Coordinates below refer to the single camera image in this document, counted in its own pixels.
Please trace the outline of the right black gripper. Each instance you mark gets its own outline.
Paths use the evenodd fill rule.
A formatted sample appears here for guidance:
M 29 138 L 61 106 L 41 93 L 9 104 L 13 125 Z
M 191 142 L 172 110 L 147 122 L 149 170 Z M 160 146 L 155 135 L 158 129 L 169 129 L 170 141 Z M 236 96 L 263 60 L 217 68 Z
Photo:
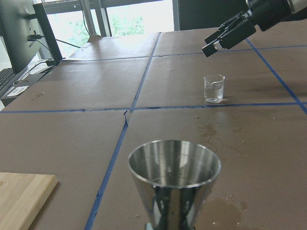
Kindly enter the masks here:
M 222 23 L 217 31 L 205 38 L 202 48 L 206 57 L 221 49 L 231 49 L 256 32 L 258 25 L 266 31 L 294 13 L 291 0 L 247 0 L 248 13 L 241 11 Z

